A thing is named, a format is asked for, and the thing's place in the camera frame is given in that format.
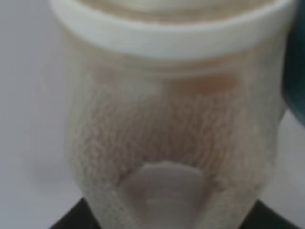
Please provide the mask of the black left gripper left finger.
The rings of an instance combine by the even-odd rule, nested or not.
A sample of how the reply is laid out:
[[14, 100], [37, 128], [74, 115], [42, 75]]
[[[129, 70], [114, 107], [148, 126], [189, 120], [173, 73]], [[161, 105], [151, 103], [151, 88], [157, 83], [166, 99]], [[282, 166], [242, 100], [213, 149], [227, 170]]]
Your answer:
[[50, 229], [100, 229], [84, 198], [59, 219]]

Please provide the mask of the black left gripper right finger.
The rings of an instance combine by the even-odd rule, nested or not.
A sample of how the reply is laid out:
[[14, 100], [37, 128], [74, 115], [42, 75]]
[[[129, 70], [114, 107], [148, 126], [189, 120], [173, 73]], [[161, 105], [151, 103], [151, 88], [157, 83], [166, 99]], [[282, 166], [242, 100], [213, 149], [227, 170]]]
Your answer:
[[259, 200], [247, 215], [242, 229], [303, 229], [305, 208], [287, 201], [276, 204], [274, 201]]

